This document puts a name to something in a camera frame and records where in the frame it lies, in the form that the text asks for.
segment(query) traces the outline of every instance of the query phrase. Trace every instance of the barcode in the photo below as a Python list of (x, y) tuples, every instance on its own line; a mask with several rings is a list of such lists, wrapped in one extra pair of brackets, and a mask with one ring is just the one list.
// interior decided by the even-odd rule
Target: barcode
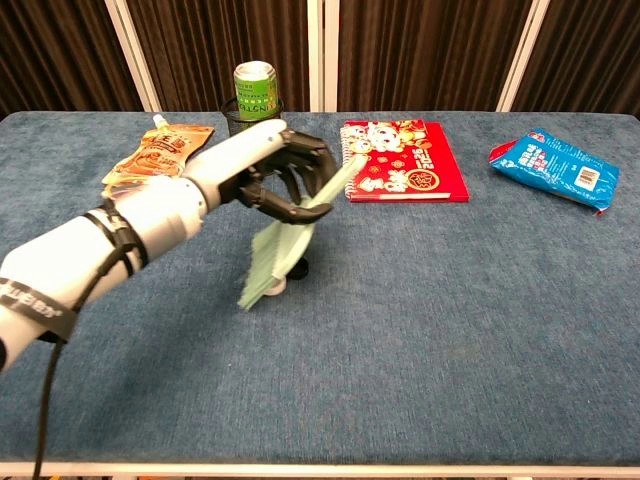
[(592, 192), (596, 186), (596, 183), (598, 182), (599, 177), (600, 172), (598, 172), (597, 170), (592, 170), (588, 167), (582, 167), (580, 169), (580, 172), (578, 172), (578, 177), (576, 178), (575, 184), (578, 187)]

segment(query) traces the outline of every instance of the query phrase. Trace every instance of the table edge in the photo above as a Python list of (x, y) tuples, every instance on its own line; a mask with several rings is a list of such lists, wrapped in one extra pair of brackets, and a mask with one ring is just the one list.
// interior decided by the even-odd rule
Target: table edge
[[(31, 476), (32, 462), (0, 462), (0, 473)], [(45, 462), (41, 475), (207, 477), (640, 477), (640, 466), (570, 465), (296, 465)]]

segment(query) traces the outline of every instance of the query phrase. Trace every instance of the green paper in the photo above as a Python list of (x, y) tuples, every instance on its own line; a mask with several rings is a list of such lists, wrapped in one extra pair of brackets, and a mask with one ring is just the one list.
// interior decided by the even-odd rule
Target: green paper
[[(304, 198), (302, 207), (331, 203), (345, 185), (366, 164), (366, 157), (355, 155), (313, 198)], [(251, 242), (251, 268), (238, 305), (249, 310), (264, 293), (275, 287), (302, 258), (313, 236), (314, 224), (290, 225), (278, 220), (258, 232)]]

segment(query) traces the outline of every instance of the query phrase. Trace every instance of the notebook cover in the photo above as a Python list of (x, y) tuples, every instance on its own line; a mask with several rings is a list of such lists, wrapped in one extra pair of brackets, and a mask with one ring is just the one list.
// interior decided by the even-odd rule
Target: notebook cover
[(343, 161), (367, 164), (345, 193), (352, 202), (468, 202), (469, 192), (439, 123), (348, 121)]

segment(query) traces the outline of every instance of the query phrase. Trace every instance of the food pouch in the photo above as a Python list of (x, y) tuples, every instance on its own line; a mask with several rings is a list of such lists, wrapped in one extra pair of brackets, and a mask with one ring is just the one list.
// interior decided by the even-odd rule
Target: food pouch
[(496, 147), (489, 164), (513, 180), (604, 212), (618, 184), (618, 167), (541, 128)]
[(158, 175), (179, 177), (188, 158), (214, 132), (213, 127), (169, 124), (160, 115), (153, 119), (156, 128), (145, 133), (138, 149), (118, 162), (102, 179), (103, 196), (113, 197), (118, 192), (149, 183)]

